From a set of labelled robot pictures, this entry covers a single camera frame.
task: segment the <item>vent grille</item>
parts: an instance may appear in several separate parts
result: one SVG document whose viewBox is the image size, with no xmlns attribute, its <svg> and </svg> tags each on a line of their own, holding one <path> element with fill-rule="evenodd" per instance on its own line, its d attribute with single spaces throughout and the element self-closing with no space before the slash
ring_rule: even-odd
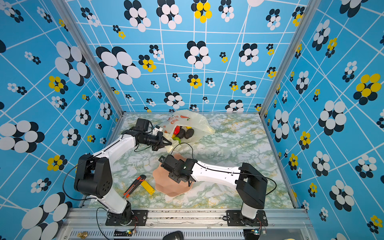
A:
<svg viewBox="0 0 384 240">
<path fill-rule="evenodd" d="M 113 239 L 130 238 L 134 239 L 162 239 L 165 235 L 177 231 L 179 229 L 137 229 L 136 234 L 132 237 L 113 237 L 113 230 L 103 231 L 107 237 L 113 237 Z M 73 229 L 70 235 L 70 239 L 78 239 L 77 234 L 79 232 L 87 231 L 87 239 L 105 239 L 99 230 L 93 229 Z M 226 240 L 226 239 L 244 239 L 243 230 L 240 229 L 181 229 L 184 238 L 189 240 Z"/>
</svg>

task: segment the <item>red pepper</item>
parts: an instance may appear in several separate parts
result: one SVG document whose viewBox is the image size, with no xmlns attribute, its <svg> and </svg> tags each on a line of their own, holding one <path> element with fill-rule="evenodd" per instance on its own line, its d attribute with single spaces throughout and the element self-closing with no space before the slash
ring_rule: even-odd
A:
<svg viewBox="0 0 384 240">
<path fill-rule="evenodd" d="M 180 126 L 176 126 L 175 131 L 173 132 L 173 134 L 177 135 L 177 134 L 179 134 L 179 132 L 180 132 Z"/>
</svg>

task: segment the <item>brass knob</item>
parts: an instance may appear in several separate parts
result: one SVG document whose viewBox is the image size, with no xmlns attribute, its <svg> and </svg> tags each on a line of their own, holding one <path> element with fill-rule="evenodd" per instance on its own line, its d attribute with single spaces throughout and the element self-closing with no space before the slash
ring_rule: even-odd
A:
<svg viewBox="0 0 384 240">
<path fill-rule="evenodd" d="M 77 234 L 77 237 L 85 239 L 86 237 L 88 237 L 88 232 L 80 232 Z"/>
</svg>

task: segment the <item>black computer mouse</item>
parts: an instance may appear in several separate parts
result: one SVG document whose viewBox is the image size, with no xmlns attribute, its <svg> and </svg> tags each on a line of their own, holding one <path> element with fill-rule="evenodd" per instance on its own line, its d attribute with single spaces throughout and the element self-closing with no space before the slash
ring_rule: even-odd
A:
<svg viewBox="0 0 384 240">
<path fill-rule="evenodd" d="M 172 232 L 163 237 L 163 240 L 184 240 L 183 233 L 181 231 Z"/>
</svg>

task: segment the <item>black mounting plate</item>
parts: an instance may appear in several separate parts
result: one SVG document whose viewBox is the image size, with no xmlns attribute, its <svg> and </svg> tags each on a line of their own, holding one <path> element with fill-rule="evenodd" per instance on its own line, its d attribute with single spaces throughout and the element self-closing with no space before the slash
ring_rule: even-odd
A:
<svg viewBox="0 0 384 240">
<path fill-rule="evenodd" d="M 241 210 L 227 210 L 227 217 L 229 217 L 229 219 L 227 220 L 228 226 L 230 227 L 246 226 L 242 222 L 240 215 L 241 215 Z M 260 222 L 257 220 L 257 218 L 260 219 L 260 221 L 262 222 L 262 225 L 268 226 L 268 220 L 266 218 L 265 211 L 263 210 L 257 211 L 256 218 L 254 219 L 255 222 L 252 224 L 253 226 L 256 226 L 256 227 L 260 226 Z"/>
<path fill-rule="evenodd" d="M 145 223 L 147 222 L 147 217 L 148 217 L 148 210 L 132 210 L 132 212 L 133 212 L 132 218 L 137 217 L 139 220 L 139 222 L 136 223 L 136 226 L 145 226 Z M 110 219 L 107 218 L 105 225 L 120 226 L 120 227 L 122 226 L 119 223 L 113 222 L 111 218 Z M 135 226 L 135 220 L 131 221 L 130 224 L 128 224 L 127 226 Z"/>
</svg>

